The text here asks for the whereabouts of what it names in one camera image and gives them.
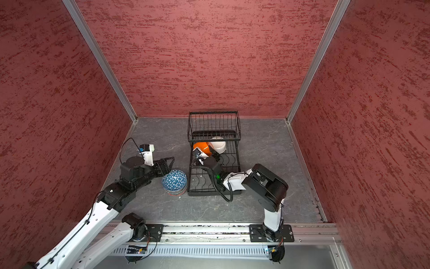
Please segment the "left aluminium corner profile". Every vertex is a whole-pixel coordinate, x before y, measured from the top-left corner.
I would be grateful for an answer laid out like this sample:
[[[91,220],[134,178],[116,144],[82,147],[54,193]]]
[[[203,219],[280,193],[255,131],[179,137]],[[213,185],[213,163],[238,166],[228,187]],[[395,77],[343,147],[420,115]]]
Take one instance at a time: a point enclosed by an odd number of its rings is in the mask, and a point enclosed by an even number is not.
[[[80,31],[81,35],[83,36],[86,44],[92,51],[95,59],[97,60],[100,68],[102,69],[104,75],[106,76],[107,80],[109,81],[110,85],[114,89],[117,97],[119,98],[120,102],[122,103],[123,108],[129,115],[131,121],[133,123],[136,123],[138,121],[138,116],[135,110],[132,107],[131,102],[127,98],[122,86],[120,85],[120,82],[116,78],[114,71],[112,70],[111,66],[109,65],[106,57],[104,56],[98,42],[96,41],[93,33],[90,30],[90,27],[88,26],[87,22],[84,19],[83,14],[81,13],[80,9],[78,8],[78,5],[76,1],[73,0],[63,0],[62,1],[64,6],[66,7],[68,13],[70,14],[72,20],[78,27],[78,30]]]

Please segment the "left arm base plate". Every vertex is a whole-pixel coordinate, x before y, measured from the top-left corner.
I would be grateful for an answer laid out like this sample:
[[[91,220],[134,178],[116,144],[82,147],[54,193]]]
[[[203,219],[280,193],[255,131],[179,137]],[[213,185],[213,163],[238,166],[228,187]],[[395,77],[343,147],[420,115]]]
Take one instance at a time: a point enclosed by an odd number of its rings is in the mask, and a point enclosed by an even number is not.
[[[160,242],[164,227],[162,224],[141,224],[134,229],[131,241]]]

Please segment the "blue patterned bowl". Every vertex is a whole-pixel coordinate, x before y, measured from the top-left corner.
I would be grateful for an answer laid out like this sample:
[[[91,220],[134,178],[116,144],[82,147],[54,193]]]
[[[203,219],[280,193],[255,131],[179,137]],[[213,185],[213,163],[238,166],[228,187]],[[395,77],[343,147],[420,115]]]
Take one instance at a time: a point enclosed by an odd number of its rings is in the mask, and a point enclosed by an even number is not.
[[[174,169],[164,176],[161,182],[164,189],[175,191],[187,188],[188,178],[183,171]]]

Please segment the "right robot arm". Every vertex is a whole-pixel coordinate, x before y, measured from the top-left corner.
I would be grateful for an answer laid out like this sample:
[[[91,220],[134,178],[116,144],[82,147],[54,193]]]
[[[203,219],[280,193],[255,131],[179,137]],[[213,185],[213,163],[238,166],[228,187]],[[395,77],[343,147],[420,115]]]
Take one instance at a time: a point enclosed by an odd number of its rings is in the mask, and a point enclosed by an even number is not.
[[[247,171],[226,172],[220,161],[211,156],[199,156],[193,167],[207,172],[215,191],[226,202],[232,202],[236,191],[250,193],[264,209],[262,232],[266,241],[282,244],[282,208],[288,191],[288,184],[271,170],[255,164]]]

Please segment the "right aluminium corner profile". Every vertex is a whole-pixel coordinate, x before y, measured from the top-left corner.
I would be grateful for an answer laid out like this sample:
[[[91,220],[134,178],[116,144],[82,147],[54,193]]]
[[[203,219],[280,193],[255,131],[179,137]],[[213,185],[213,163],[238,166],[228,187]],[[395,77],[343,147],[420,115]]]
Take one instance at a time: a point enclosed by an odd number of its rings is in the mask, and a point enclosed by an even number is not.
[[[288,116],[286,118],[286,122],[288,125],[291,125],[293,122],[293,119],[299,109],[299,106],[305,97],[305,94],[312,82],[312,79],[314,78],[322,59],[324,58],[327,49],[329,48],[329,45],[332,41],[333,36],[335,35],[340,22],[344,16],[344,14],[347,11],[347,8],[350,4],[350,0],[339,0],[335,6],[335,9],[331,15],[331,18],[327,24],[327,27],[323,33],[323,36],[320,40],[320,43],[317,47],[317,50],[313,56],[313,59],[311,61],[310,67],[304,77],[304,80],[301,84],[301,87],[298,91],[298,94],[292,104],[292,107],[288,113]]]

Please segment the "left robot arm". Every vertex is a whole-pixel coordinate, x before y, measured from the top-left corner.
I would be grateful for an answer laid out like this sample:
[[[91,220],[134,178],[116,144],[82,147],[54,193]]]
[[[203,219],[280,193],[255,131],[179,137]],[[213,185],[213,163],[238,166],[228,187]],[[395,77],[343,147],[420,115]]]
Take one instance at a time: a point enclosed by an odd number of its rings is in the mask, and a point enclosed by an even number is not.
[[[137,191],[155,178],[172,170],[173,157],[146,165],[143,159],[131,157],[122,163],[120,179],[99,192],[85,217],[50,252],[37,262],[27,262],[25,269],[93,269],[122,244],[134,241],[147,247],[159,241],[159,233],[151,234],[145,220],[128,214],[97,242],[95,237],[135,198]]]

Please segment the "white bowl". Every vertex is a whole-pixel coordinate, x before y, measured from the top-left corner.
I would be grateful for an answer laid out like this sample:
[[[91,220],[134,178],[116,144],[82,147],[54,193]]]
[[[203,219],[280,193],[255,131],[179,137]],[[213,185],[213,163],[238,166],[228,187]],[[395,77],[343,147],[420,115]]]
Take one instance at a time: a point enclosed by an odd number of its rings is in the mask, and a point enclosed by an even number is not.
[[[212,138],[212,141],[209,142],[209,145],[212,149],[214,149],[218,154],[222,154],[226,151],[227,143],[221,136],[215,136]]]

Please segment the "aluminium corner profile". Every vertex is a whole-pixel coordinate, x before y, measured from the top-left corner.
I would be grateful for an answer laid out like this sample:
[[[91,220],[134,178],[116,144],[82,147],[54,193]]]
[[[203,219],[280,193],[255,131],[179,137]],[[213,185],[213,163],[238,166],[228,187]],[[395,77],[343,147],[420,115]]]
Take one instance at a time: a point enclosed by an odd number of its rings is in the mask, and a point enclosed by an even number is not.
[[[344,14],[347,11],[347,8],[350,4],[350,0],[339,0],[335,6],[335,9],[331,15],[331,18],[327,24],[327,27],[323,33],[323,36],[320,40],[320,43],[317,47],[317,50],[313,56],[313,59],[311,61],[310,67],[304,77],[304,80],[301,84],[301,87],[298,91],[298,94],[292,104],[292,107],[288,113],[288,116],[286,118],[286,122],[288,125],[291,125],[293,122],[293,119],[299,109],[299,106],[305,97],[305,94],[312,82],[312,79],[314,78],[322,59],[324,58],[327,49],[329,48],[329,45],[332,41],[333,36],[335,35],[340,22],[344,16]]]
[[[93,33],[90,30],[90,27],[88,26],[87,22],[84,19],[83,14],[81,13],[80,9],[78,8],[78,5],[76,1],[73,0],[63,0],[62,1],[64,6],[66,7],[68,13],[70,14],[72,20],[78,27],[78,30],[80,31],[81,35],[83,36],[86,44],[92,51],[95,59],[97,60],[100,68],[102,69],[104,75],[106,76],[107,80],[109,81],[110,85],[114,89],[117,97],[119,98],[120,102],[122,103],[123,108],[129,115],[131,121],[133,123],[136,123],[138,121],[138,116],[135,110],[132,107],[131,102],[127,98],[122,86],[120,85],[120,82],[116,78],[114,71],[112,70],[111,66],[109,65],[106,57],[104,56],[98,42],[96,41]]]

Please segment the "orange bowl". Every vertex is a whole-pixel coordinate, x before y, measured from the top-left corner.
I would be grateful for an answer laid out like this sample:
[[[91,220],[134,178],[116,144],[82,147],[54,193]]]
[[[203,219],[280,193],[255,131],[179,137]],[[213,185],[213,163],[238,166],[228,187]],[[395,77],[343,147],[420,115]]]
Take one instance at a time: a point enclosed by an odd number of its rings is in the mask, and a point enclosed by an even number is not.
[[[196,142],[196,143],[194,143],[193,149],[195,150],[197,148],[199,148],[207,156],[211,156],[212,155],[211,149],[210,149],[210,146],[209,146],[208,142]]]

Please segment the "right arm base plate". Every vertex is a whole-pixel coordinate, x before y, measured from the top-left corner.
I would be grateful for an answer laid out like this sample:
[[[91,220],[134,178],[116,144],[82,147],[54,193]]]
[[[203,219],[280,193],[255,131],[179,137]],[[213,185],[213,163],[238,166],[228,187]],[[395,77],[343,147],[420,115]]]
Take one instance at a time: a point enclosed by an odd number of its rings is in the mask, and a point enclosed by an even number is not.
[[[277,231],[272,231],[266,226],[252,224],[249,225],[250,240],[253,243],[292,243],[295,241],[292,226],[291,225],[281,225]]]

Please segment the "aluminium mounting rail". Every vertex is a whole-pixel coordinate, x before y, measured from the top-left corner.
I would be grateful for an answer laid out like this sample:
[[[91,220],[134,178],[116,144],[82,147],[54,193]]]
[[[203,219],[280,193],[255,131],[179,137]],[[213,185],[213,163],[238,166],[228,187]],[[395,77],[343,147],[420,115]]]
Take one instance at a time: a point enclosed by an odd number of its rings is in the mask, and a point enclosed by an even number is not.
[[[269,244],[259,224],[249,223],[154,223],[151,235],[162,244]],[[343,243],[331,223],[284,224],[276,232],[277,242],[298,245]]]

